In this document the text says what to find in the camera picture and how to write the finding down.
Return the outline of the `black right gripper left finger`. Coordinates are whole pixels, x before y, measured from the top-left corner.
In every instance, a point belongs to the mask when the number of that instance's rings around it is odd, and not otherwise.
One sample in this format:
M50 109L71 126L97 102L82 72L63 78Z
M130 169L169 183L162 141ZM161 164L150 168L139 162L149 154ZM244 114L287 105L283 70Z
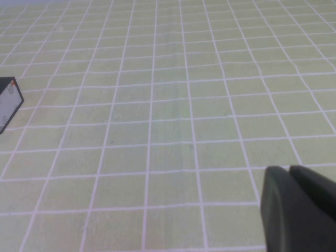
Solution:
M335 214L317 207L289 169L266 168L260 212L267 251L335 251Z

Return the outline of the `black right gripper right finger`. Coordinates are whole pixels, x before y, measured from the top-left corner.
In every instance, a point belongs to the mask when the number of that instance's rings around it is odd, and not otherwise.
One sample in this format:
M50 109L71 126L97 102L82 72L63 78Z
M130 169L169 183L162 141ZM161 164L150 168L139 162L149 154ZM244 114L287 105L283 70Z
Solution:
M334 181L301 165L291 166L289 174L317 207L327 214L335 214Z

